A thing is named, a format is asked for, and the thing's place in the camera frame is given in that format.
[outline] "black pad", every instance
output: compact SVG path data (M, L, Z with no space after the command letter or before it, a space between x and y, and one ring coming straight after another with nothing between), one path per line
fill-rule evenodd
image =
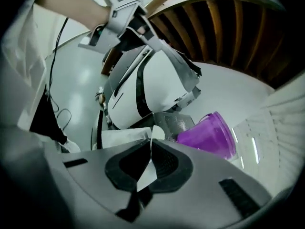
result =
M149 60L152 58L154 53L149 54L141 63L141 65L138 68L137 72L137 80L136 80L136 89L135 89L135 99L137 102L137 109L139 112L139 115L144 118L145 116L149 115L151 113L151 110L149 109L146 97L145 97L145 90L144 90L144 69L149 62Z
M120 37L120 40L121 42L115 46L115 49L119 50L120 52L127 52L144 45L143 41L128 28Z
M152 162L157 180L149 185L152 193L168 193L179 190L191 177L193 164L184 153L160 141L152 141Z
M135 31L137 31L141 26L144 26L145 23L142 21L141 18L137 18L137 17L134 17L128 26L130 26L131 28L133 28Z
M105 173L120 190L133 192L151 159L150 139L110 158Z

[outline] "black strap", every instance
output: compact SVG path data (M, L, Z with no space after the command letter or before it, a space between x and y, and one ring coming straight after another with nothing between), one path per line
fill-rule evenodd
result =
M136 102L137 102L137 109L139 112L139 115L144 118L148 114L150 114L152 111L148 108L146 98L145 98L145 90L144 90L144 68L148 61L151 59L151 57L154 55L154 51L151 51L150 54L146 56L146 58L141 63L140 67L138 68L137 72L137 80L136 80Z
M115 48L120 52L128 52L144 45L142 40L129 29L124 32L124 34L120 37L120 40L121 42L115 46Z
M150 192L170 193L179 190L192 176L191 159L156 139L153 139L151 149L157 179L148 186Z
M102 149L102 123L103 123L104 112L100 110L99 120L97 123L97 137L96 137L96 147L97 149Z
M137 17L134 17L130 22L129 25L135 31L137 31L140 27L144 26L145 24Z
M131 74L134 72L134 70L136 69L136 67L129 71L119 82L118 86L116 87L116 89L114 90L114 96L116 97L118 95L118 92L120 90L120 88L123 86L123 84L125 83L125 81L127 81L127 79L131 76Z
M91 35L91 39L89 44L91 46L96 46L97 42L99 41L99 38L101 36L102 30L106 27L106 25L101 25L99 27L97 27L94 32Z

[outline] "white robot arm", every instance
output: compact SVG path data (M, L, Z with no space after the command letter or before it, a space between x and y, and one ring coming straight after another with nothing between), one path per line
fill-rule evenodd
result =
M118 8L112 7L108 23L97 26L79 46L106 54L114 47L125 52L148 45L157 52L162 46L156 32L145 17L146 13L146 9L138 0ZM137 29L140 27L144 27L144 34L138 33Z

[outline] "wooden ceiling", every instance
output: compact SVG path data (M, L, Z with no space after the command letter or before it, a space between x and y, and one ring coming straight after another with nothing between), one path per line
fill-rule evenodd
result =
M146 8L158 36L196 62L243 72L278 88L305 66L293 64L287 14L249 0L187 1L152 15L166 0ZM113 50L102 73L120 57Z

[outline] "black cable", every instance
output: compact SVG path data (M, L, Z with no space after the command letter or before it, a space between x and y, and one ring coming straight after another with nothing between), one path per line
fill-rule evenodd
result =
M56 121L57 121L59 115L60 115L64 110L66 110L66 111L69 112L69 114L70 114L70 119L68 120L67 124L62 128L62 131L64 131L64 129L67 127L67 125L69 124L70 120L72 119L72 114L71 114L70 110L67 109L67 108L64 108L64 109L62 109L62 110L59 111L59 113L58 113L58 115L57 115L57 117L56 117Z
M63 110L67 110L67 111L70 113L70 115L71 115L69 121L68 121L67 124L63 127L62 130L64 130L64 129L67 127L67 125L69 124L70 120L72 119L72 113L71 113L70 110L67 109L67 108L64 108L64 109L62 109L61 111L59 111L59 106L58 106L58 104L55 102L55 100L54 100L54 99L52 98L52 96L51 96L51 86L52 86L52 83L53 83L53 67L54 67L54 63L55 63L55 59L56 59L56 54L57 54L57 49L58 49L59 41L60 41L60 39L61 39L61 34L62 34L62 32L63 32L63 29L65 28L65 26L66 26L66 24L67 24L67 22L68 22L68 19L69 19L68 17L65 19L65 21L64 21L64 23L63 23L63 25L62 25L62 27L61 27L61 30L60 30L60 32L59 32L59 34L58 34L58 36L57 36L57 39L56 39L55 49L54 49L54 57L53 57L53 61L52 61L52 64L51 64L50 77L49 77L49 96L48 96L48 97L50 97L50 99L53 101L53 103L54 103L54 104L56 105L56 107L57 107L57 109L54 111L54 113L59 112L59 113L57 114L56 120L58 119L59 115L62 113Z

